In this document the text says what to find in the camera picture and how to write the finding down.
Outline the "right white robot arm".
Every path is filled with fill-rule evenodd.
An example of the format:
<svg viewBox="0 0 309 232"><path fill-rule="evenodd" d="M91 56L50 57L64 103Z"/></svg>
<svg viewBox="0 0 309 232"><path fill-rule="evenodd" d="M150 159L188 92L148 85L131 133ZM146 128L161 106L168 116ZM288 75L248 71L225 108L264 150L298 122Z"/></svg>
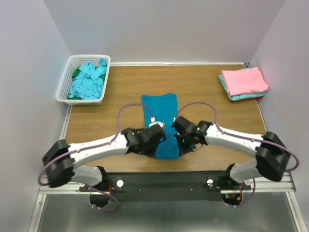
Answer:
<svg viewBox="0 0 309 232"><path fill-rule="evenodd" d="M215 124L200 121L194 124L179 116L172 127L180 153L192 152L197 144L218 145L244 153L252 160L244 163L232 163L216 184L223 189L235 189L245 181L264 177L280 182L290 159L285 145L273 132L266 134L247 134L239 131L218 128Z"/></svg>

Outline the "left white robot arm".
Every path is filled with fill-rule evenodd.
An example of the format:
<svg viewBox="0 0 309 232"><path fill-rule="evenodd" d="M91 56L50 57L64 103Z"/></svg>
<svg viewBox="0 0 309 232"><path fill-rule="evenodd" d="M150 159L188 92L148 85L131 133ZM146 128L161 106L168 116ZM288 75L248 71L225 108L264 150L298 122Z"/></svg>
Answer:
<svg viewBox="0 0 309 232"><path fill-rule="evenodd" d="M67 144L58 140L43 156L43 173L47 186L58 188L70 181L80 182L101 191L107 179L101 167L90 168L86 164L108 156L136 153L154 157L158 145L165 141L164 123L154 122L146 129L126 128L104 139L86 143Z"/></svg>

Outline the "teal blue t-shirt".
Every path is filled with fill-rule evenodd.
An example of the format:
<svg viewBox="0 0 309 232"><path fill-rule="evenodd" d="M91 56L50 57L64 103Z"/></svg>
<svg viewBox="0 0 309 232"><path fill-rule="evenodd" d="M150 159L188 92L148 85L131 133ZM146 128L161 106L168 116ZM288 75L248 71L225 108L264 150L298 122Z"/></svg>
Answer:
<svg viewBox="0 0 309 232"><path fill-rule="evenodd" d="M165 141L161 142L155 152L155 157L161 160L174 160L180 157L178 142L175 137L176 131L172 128L174 117L178 112L177 97L173 93L160 96L143 95L142 104L146 107L144 112L144 124L146 127L150 124L150 117L154 116L157 121L165 124Z"/></svg>

